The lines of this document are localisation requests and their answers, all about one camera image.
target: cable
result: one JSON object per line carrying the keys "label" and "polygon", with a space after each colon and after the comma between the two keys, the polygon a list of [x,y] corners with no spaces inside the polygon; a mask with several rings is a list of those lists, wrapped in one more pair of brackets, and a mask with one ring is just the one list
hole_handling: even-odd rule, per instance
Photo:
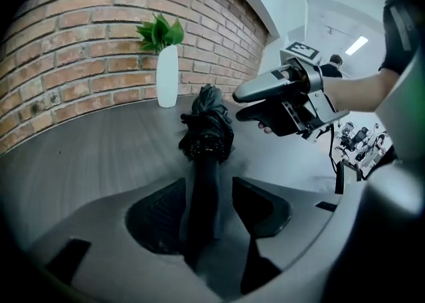
{"label": "cable", "polygon": [[333,138],[335,137],[335,127],[331,124],[331,148],[329,149],[329,157],[331,158],[332,168],[335,174],[337,174],[337,164],[332,157]]}

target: brick wall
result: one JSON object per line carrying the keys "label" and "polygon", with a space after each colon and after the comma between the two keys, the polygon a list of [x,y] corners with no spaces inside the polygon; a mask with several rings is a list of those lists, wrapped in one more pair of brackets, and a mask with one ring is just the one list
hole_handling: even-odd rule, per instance
{"label": "brick wall", "polygon": [[179,94],[228,100],[256,76],[268,36],[244,0],[26,0],[0,48],[0,153],[85,113],[156,97],[157,56],[135,24],[162,12],[185,29]]}

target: table surface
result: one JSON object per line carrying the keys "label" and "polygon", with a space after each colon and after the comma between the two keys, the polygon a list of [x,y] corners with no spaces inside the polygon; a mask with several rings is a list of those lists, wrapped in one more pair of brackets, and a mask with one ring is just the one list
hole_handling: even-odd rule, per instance
{"label": "table surface", "polygon": [[[178,149],[194,96],[174,108],[156,100],[95,112],[56,126],[0,158],[1,203],[22,249],[77,208],[159,179],[184,177],[190,163]],[[234,150],[222,165],[231,207],[231,176],[310,191],[332,192],[335,174],[317,146],[299,136],[264,134],[256,122],[234,120]]]}

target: white vase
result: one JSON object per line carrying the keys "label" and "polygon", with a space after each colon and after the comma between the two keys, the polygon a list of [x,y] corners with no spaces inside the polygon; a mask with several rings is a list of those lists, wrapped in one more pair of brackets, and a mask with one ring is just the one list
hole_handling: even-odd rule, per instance
{"label": "white vase", "polygon": [[157,96],[161,107],[174,107],[179,91],[179,58],[171,45],[159,53],[157,64]]}

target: hand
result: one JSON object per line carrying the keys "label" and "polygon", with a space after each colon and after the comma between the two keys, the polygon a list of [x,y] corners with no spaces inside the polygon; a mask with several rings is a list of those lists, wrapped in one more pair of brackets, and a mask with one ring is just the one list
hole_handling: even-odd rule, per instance
{"label": "hand", "polygon": [[273,133],[273,131],[270,127],[267,127],[266,125],[262,124],[261,122],[258,122],[258,128],[261,128],[262,130],[264,130],[264,133],[266,133],[266,134]]}

